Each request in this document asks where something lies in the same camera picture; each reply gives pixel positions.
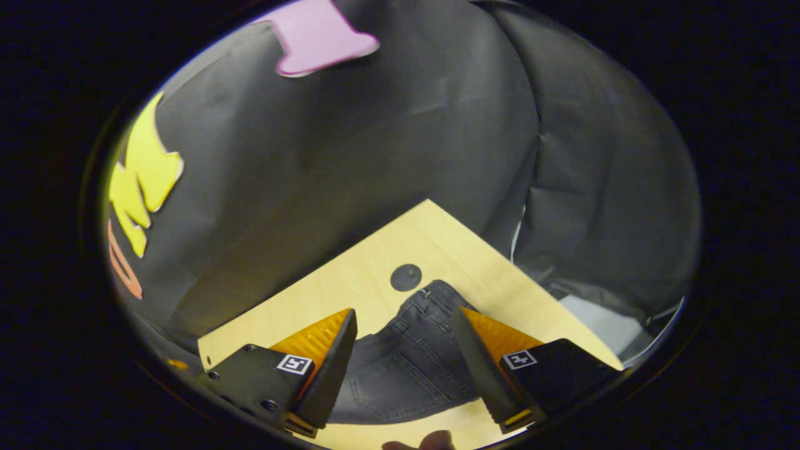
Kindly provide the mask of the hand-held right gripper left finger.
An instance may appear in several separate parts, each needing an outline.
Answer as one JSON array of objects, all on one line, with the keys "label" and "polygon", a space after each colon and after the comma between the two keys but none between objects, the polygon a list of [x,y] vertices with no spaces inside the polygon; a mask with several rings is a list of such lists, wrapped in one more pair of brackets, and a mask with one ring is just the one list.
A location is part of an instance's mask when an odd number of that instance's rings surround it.
[{"label": "hand-held right gripper left finger", "polygon": [[356,311],[343,309],[272,346],[243,345],[203,374],[203,387],[266,426],[315,438],[331,417],[357,333]]}]

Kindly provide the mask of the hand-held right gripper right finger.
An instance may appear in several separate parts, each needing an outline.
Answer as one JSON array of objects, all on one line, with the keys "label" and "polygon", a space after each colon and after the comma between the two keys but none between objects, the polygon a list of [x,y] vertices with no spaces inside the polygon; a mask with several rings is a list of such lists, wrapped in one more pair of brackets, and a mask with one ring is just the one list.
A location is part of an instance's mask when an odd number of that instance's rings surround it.
[{"label": "hand-held right gripper right finger", "polygon": [[566,415],[622,372],[571,340],[542,342],[467,307],[452,314],[451,327],[472,383],[504,434]]}]

